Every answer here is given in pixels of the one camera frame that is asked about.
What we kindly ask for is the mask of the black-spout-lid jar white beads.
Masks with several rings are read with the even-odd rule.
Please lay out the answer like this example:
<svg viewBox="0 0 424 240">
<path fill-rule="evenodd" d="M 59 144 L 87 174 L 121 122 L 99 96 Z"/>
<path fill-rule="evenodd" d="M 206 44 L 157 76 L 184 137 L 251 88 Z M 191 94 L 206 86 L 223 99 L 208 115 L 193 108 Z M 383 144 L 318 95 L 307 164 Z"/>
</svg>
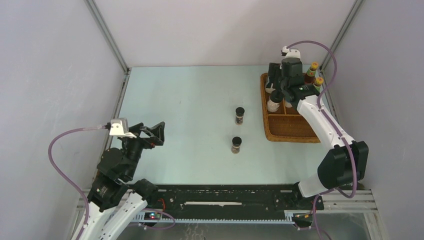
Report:
<svg viewBox="0 0 424 240">
<path fill-rule="evenodd" d="M 266 107 L 267 111 L 271 113 L 275 113 L 281 105 L 281 102 L 284 99 L 284 95 L 281 91 L 274 90 L 267 101 Z"/>
</svg>

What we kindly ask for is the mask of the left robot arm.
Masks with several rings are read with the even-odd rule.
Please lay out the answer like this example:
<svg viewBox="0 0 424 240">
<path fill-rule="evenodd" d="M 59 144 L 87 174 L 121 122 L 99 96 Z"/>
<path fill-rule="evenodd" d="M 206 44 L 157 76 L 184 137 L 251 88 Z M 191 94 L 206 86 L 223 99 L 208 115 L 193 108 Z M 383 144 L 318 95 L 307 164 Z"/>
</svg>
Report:
<svg viewBox="0 0 424 240">
<path fill-rule="evenodd" d="M 165 122 L 147 127 L 142 122 L 128 126 L 126 118 L 112 119 L 103 126 L 121 148 L 108 148 L 97 164 L 97 175 L 84 200 L 84 214 L 74 240 L 115 240 L 144 208 L 158 202 L 158 186 L 143 178 L 133 180 L 143 150 L 163 146 Z"/>
</svg>

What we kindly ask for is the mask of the large black-lid jar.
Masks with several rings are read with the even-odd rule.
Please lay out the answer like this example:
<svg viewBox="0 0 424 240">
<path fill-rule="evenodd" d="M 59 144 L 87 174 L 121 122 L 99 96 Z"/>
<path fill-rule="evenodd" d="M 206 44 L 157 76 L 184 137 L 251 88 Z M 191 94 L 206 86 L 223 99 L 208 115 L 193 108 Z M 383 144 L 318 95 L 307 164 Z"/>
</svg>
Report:
<svg viewBox="0 0 424 240">
<path fill-rule="evenodd" d="M 266 93 L 271 94 L 271 93 L 275 90 L 275 87 L 274 87 L 274 80 L 273 80 L 273 79 L 271 79 L 270 77 L 268 77 L 268 78 L 266 79 L 266 83 L 265 83 L 265 85 L 264 85 L 264 89 L 265 89 L 265 92 L 266 92 Z"/>
</svg>

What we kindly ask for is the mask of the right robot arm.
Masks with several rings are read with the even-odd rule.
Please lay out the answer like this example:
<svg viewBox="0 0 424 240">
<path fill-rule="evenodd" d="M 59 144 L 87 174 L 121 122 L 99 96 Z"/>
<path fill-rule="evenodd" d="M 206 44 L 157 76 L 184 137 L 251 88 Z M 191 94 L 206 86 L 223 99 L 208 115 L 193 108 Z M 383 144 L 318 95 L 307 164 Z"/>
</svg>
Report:
<svg viewBox="0 0 424 240">
<path fill-rule="evenodd" d="M 298 191 L 291 194 L 291 204 L 304 209 L 311 197 L 352 185 L 365 176 L 369 147 L 364 141 L 356 141 L 347 134 L 328 113 L 321 100 L 321 92 L 305 83 L 303 63 L 297 57 L 286 57 L 281 63 L 268 65 L 268 83 L 272 85 L 271 100 L 288 102 L 308 122 L 327 150 L 316 173 L 299 181 Z"/>
</svg>

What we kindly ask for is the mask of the yellow-cap sauce bottle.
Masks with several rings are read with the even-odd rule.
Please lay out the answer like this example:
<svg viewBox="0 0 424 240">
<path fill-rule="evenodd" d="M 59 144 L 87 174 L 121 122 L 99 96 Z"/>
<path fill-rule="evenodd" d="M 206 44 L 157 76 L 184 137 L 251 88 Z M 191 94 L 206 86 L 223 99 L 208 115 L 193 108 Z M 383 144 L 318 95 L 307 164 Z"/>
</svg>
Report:
<svg viewBox="0 0 424 240">
<path fill-rule="evenodd" d="M 319 63 L 314 61 L 309 66 L 308 70 L 304 74 L 304 83 L 313 84 L 316 79 L 316 71 L 319 68 Z"/>
<path fill-rule="evenodd" d="M 320 93 L 321 92 L 321 87 L 324 83 L 324 78 L 323 77 L 316 77 L 314 82 L 313 82 L 313 86 L 315 87 L 315 89 Z"/>
</svg>

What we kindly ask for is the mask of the small black-lid spice jar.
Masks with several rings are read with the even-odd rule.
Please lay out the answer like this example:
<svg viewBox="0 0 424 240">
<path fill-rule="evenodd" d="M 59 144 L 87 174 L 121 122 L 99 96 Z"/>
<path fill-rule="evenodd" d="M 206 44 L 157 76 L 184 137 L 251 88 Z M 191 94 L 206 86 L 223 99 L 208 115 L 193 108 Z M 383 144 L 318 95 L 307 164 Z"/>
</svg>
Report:
<svg viewBox="0 0 424 240">
<path fill-rule="evenodd" d="M 235 123 L 241 125 L 244 121 L 245 109 L 241 106 L 235 109 Z"/>
</svg>

